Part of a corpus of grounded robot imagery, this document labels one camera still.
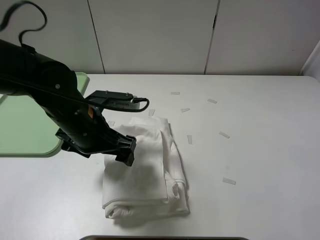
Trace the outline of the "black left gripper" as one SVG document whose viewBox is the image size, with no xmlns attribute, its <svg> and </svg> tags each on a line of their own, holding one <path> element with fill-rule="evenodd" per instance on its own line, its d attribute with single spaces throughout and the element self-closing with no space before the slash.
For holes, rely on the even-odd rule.
<svg viewBox="0 0 320 240">
<path fill-rule="evenodd" d="M 87 159 L 92 154 L 110 154 L 128 167 L 133 165 L 136 138 L 111 129 L 98 109 L 83 103 L 55 101 L 44 111 L 59 127 L 55 135 L 62 141 L 63 151 Z"/>
</svg>

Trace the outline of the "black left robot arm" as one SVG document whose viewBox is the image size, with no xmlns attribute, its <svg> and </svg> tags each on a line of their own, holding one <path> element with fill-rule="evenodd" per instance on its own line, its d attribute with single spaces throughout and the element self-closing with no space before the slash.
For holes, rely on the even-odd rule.
<svg viewBox="0 0 320 240">
<path fill-rule="evenodd" d="M 114 155 L 127 166 L 134 162 L 136 138 L 110 128 L 104 109 L 126 111 L 134 98 L 130 93 L 96 90 L 83 97 L 76 73 L 49 57 L 1 40 L 0 92 L 29 96 L 58 125 L 56 137 L 62 150 L 89 158 L 92 154 Z"/>
</svg>

